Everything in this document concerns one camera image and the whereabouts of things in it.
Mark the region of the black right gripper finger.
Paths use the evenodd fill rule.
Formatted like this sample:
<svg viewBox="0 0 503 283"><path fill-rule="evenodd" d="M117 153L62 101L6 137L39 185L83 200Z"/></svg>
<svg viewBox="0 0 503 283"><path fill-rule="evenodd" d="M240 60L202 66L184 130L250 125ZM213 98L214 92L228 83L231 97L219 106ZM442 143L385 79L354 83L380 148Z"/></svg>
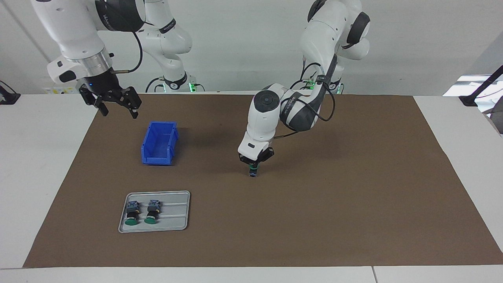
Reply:
<svg viewBox="0 0 503 283"><path fill-rule="evenodd" d="M120 90L120 105L128 109L133 119L137 119L137 111L140 108L141 104L142 100L140 99L135 88L128 87Z"/></svg>
<svg viewBox="0 0 503 283"><path fill-rule="evenodd" d="M83 98L85 104L94 106L99 110L99 112L106 117L108 115L108 108L102 102L102 97L98 96L97 98L93 95L93 93L89 90L81 90L81 97Z"/></svg>

